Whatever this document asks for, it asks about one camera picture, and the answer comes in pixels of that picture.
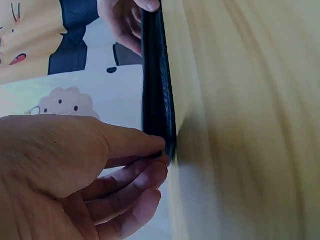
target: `black leather object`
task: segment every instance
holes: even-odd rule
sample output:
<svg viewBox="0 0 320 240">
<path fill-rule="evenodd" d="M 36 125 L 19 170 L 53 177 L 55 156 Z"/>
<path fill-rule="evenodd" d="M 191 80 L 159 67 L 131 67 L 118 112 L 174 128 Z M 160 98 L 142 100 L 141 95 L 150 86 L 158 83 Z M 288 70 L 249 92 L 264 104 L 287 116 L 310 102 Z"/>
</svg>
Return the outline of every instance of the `black leather object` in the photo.
<svg viewBox="0 0 320 240">
<path fill-rule="evenodd" d="M 176 152 L 176 118 L 162 9 L 142 12 L 143 101 L 142 129 L 165 139 L 165 153 Z"/>
</svg>

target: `skin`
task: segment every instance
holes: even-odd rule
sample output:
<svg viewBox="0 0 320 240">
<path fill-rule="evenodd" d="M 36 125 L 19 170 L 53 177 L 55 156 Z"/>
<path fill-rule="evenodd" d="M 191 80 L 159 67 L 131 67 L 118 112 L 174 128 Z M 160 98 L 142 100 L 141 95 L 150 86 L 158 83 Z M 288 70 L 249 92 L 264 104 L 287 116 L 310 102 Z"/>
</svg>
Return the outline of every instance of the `skin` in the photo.
<svg viewBox="0 0 320 240">
<path fill-rule="evenodd" d="M 122 240 L 161 199 L 162 138 L 92 117 L 0 118 L 0 236 L 4 240 Z M 105 168 L 126 166 L 97 179 Z"/>
<path fill-rule="evenodd" d="M 117 42 L 142 55 L 141 9 L 156 12 L 159 0 L 97 0 L 99 16 L 104 19 Z"/>
</svg>

